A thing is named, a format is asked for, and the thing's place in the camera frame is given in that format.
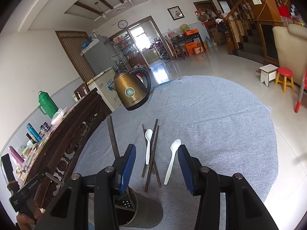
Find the kettle logo sticker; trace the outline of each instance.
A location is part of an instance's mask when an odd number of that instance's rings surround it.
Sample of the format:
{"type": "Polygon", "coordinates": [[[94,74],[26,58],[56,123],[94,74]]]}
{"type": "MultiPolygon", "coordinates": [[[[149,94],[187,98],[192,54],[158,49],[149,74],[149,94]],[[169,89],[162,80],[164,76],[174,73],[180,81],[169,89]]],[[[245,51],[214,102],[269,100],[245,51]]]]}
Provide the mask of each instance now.
{"type": "Polygon", "coordinates": [[[125,95],[127,97],[132,97],[133,95],[135,94],[135,91],[132,87],[128,87],[126,90],[125,90],[125,95]]]}

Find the picture frame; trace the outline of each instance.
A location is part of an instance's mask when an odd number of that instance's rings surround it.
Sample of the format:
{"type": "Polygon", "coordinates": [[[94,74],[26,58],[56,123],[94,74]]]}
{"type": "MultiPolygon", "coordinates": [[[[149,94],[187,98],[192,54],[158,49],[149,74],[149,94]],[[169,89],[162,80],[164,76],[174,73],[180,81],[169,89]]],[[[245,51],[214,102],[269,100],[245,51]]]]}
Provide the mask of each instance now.
{"type": "Polygon", "coordinates": [[[175,7],[170,7],[167,9],[169,14],[171,15],[172,19],[174,21],[179,20],[181,18],[184,18],[185,16],[183,15],[181,9],[179,8],[179,6],[175,6],[175,7]]]}

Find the human hand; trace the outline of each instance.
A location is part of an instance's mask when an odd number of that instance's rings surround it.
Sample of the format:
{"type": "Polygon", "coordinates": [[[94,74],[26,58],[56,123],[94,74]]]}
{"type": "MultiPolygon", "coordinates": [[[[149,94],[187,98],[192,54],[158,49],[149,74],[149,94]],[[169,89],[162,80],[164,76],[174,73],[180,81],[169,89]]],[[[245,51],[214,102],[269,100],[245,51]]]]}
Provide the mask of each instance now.
{"type": "MultiPolygon", "coordinates": [[[[33,204],[34,204],[33,215],[34,218],[38,220],[42,216],[42,212],[40,211],[36,201],[33,201],[33,204]]],[[[34,220],[25,214],[18,213],[16,219],[18,226],[20,227],[20,230],[30,230],[29,225],[34,224],[34,220]]]]}

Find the kettle base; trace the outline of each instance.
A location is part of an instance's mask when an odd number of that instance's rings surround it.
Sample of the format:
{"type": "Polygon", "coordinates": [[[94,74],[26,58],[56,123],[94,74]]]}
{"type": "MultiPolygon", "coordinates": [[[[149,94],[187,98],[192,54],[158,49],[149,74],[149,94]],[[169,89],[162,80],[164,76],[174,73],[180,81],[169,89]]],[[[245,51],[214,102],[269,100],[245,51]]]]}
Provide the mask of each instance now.
{"type": "Polygon", "coordinates": [[[134,104],[133,106],[129,106],[129,107],[126,107],[127,111],[133,111],[139,107],[141,107],[143,104],[146,103],[146,101],[148,100],[149,98],[149,94],[147,94],[140,102],[138,102],[137,104],[134,104]]]}

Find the clock face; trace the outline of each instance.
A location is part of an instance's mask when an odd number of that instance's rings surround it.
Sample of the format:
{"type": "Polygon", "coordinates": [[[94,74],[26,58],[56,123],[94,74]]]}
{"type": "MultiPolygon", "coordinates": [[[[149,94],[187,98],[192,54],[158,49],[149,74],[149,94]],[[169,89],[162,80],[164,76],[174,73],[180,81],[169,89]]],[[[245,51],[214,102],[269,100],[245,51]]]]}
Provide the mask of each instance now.
{"type": "Polygon", "coordinates": [[[128,22],[126,21],[126,20],[121,20],[121,21],[119,21],[119,23],[118,23],[118,27],[119,28],[125,28],[125,27],[127,27],[128,26],[128,22]]]}

